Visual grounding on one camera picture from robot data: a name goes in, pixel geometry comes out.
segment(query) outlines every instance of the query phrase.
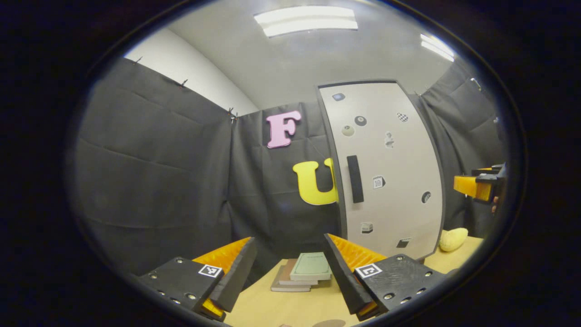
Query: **yellow object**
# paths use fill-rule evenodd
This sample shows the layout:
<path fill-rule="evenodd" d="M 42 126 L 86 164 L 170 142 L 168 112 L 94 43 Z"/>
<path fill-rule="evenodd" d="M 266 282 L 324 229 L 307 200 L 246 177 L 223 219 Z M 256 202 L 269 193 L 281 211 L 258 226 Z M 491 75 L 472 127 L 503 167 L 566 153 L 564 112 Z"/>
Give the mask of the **yellow object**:
<path fill-rule="evenodd" d="M 197 257 L 192 261 L 204 265 L 220 267 L 224 271 L 224 274 L 227 274 L 230 271 L 230 268 L 232 268 L 234 260 L 236 259 L 244 245 L 246 245 L 248 240 L 250 240 L 250 237 L 238 240 L 236 242 L 232 242 L 228 245 L 217 248 L 214 251 L 201 255 L 200 257 Z M 207 298 L 206 301 L 204 301 L 204 304 L 202 304 L 202 308 L 204 310 L 213 312 L 218 317 L 221 317 L 222 314 L 224 313 L 224 310 L 220 309 L 209 298 Z"/>
<path fill-rule="evenodd" d="M 343 260 L 351 272 L 353 272 L 357 267 L 387 259 L 386 256 L 373 252 L 368 248 L 349 242 L 335 235 L 328 235 L 333 243 L 335 243 L 335 246 L 337 246 L 337 249 L 341 253 Z M 363 307 L 363 309 L 359 310 L 359 314 L 363 316 L 366 313 L 373 311 L 375 308 L 377 308 L 377 303 L 371 302 Z"/>
<path fill-rule="evenodd" d="M 339 194 L 335 187 L 335 172 L 333 169 L 333 162 L 330 158 L 325 160 L 325 166 L 331 169 L 331 176 L 333 178 L 333 189 L 329 192 L 321 192 L 317 187 L 317 177 L 315 170 L 319 167 L 316 161 L 305 161 L 297 163 L 292 170 L 297 174 L 299 182 L 299 195 L 304 202 L 313 205 L 323 205 L 337 202 Z"/>
<path fill-rule="evenodd" d="M 456 228 L 449 231 L 442 230 L 442 235 L 440 236 L 440 248 L 445 252 L 454 251 L 464 244 L 467 237 L 468 229 L 466 228 Z"/>
<path fill-rule="evenodd" d="M 489 201 L 492 184 L 477 183 L 475 176 L 454 176 L 454 189 L 469 197 Z"/>

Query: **door handle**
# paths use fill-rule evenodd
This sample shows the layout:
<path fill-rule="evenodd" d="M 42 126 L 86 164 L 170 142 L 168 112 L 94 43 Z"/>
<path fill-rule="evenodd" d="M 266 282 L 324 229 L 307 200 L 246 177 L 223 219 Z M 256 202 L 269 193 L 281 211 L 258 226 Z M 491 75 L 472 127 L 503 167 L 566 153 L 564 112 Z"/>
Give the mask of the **door handle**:
<path fill-rule="evenodd" d="M 363 202 L 363 185 L 361 184 L 361 172 L 359 171 L 359 161 L 357 161 L 356 155 L 347 157 L 347 167 L 349 168 L 353 203 Z"/>

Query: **stack of books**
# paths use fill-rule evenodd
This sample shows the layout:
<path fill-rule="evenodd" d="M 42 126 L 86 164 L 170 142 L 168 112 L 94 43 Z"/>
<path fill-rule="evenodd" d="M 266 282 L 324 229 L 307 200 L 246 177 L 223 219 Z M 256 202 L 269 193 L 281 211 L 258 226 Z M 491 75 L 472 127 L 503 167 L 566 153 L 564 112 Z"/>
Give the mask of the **stack of books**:
<path fill-rule="evenodd" d="M 331 268 L 323 252 L 301 253 L 280 267 L 270 290 L 273 292 L 309 292 L 319 280 L 331 279 Z"/>

